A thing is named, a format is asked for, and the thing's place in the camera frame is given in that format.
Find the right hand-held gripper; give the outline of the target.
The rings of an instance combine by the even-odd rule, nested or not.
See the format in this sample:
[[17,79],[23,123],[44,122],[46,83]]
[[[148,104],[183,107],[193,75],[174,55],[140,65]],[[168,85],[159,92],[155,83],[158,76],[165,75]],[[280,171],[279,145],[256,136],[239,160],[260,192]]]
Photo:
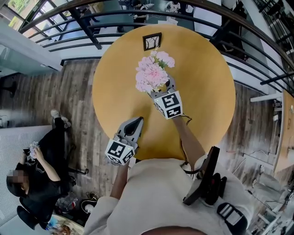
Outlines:
[[165,119],[175,118],[183,114],[182,101],[179,91],[176,90],[175,80],[168,74],[168,81],[165,83],[166,91],[151,91],[149,96],[153,100],[156,109]]

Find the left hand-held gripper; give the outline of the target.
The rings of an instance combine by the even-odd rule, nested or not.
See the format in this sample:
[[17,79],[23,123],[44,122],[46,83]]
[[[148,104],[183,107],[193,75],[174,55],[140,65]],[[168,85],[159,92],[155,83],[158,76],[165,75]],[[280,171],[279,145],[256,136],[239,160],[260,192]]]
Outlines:
[[114,137],[109,140],[105,150],[106,156],[114,163],[126,165],[138,149],[144,118],[134,117],[123,122]]

